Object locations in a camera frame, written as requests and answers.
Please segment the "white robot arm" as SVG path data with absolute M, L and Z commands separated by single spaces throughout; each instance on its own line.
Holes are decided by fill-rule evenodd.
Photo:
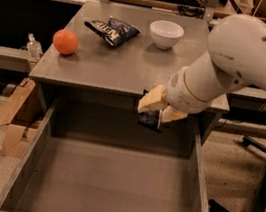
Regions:
M 162 122 L 172 122 L 251 84 L 266 92 L 266 24 L 253 16 L 231 15 L 210 31 L 206 52 L 143 96 L 138 111 L 158 110 Z

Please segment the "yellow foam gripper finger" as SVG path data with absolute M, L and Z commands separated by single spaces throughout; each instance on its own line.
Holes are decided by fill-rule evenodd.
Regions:
M 138 112 L 163 110 L 167 106 L 167 89 L 165 85 L 158 85 L 146 93 L 138 103 Z
M 178 111 L 174 109 L 172 106 L 168 106 L 161 112 L 161 121 L 163 123 L 173 122 L 175 120 L 184 119 L 187 117 L 187 113 L 183 111 Z

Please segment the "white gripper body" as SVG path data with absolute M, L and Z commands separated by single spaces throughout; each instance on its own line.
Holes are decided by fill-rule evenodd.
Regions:
M 184 113 L 197 114 L 204 111 L 212 104 L 211 101 L 203 102 L 198 100 L 192 92 L 187 88 L 184 66 L 174 73 L 167 83 L 167 103 L 178 111 Z

